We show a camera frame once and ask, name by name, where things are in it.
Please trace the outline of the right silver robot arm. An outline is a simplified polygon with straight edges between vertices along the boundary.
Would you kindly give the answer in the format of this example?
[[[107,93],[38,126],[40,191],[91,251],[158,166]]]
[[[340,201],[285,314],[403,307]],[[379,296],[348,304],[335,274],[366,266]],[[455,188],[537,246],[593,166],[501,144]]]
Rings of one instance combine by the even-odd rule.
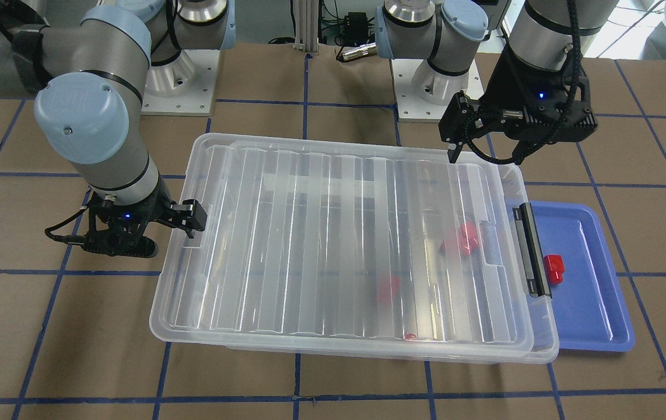
[[[54,27],[45,1],[0,1],[0,99],[33,99],[45,138],[90,186],[82,236],[45,229],[54,242],[107,256],[152,258],[156,222],[187,237],[205,230],[196,199],[174,201],[150,156],[139,119],[149,72],[187,50],[229,50],[232,1],[98,1],[77,26]]]

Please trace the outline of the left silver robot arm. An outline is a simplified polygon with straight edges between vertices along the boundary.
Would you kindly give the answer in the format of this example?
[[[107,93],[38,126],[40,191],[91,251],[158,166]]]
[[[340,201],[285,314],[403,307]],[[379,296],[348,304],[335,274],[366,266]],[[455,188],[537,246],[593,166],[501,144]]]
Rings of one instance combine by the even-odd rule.
[[[520,165],[544,146],[581,142],[598,128],[583,68],[615,1],[525,1],[478,99],[461,85],[490,32],[485,2],[384,1],[375,12],[379,56],[421,60],[424,99],[448,160],[464,147],[494,165]]]

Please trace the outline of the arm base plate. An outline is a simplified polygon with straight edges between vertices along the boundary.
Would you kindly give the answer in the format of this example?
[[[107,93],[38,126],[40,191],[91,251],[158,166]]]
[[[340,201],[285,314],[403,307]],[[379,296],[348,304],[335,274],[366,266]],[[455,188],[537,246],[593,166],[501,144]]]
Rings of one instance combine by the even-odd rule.
[[[484,93],[475,61],[459,76],[437,73],[424,59],[392,59],[391,72],[400,122],[437,123],[456,93],[470,99]]]
[[[151,68],[146,78],[142,113],[209,116],[220,56],[218,50],[184,50],[174,61]]]

